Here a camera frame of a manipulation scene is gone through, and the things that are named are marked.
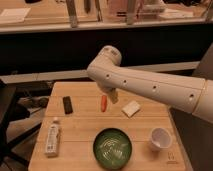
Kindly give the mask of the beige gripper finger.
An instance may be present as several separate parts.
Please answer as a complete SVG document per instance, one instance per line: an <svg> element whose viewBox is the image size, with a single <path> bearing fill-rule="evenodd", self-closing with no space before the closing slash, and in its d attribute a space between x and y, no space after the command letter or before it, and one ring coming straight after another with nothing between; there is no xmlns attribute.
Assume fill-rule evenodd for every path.
<svg viewBox="0 0 213 171"><path fill-rule="evenodd" d="M115 104L118 102L118 92L116 89L110 89L107 92L107 96L109 97L110 101Z"/></svg>

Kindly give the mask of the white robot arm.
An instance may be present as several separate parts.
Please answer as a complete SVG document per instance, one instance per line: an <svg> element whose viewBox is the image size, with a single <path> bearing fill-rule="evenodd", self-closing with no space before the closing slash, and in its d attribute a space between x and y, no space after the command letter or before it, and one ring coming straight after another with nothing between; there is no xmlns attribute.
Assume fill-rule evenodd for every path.
<svg viewBox="0 0 213 171"><path fill-rule="evenodd" d="M121 67L120 51L104 46L87 67L87 75L113 102L116 89L164 103L213 124L213 80Z"/></svg>

